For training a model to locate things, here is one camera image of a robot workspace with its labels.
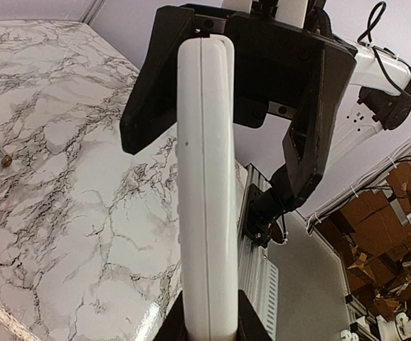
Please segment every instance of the white marble tabletop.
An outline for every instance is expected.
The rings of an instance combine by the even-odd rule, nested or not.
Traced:
[[[175,127],[120,146],[137,73],[85,24],[0,21],[0,307],[26,340],[150,340],[181,289]]]

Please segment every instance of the marble surface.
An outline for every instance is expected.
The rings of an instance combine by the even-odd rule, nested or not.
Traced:
[[[40,340],[150,340],[181,289],[176,127],[120,146],[136,77],[85,24],[0,21],[0,304]]]

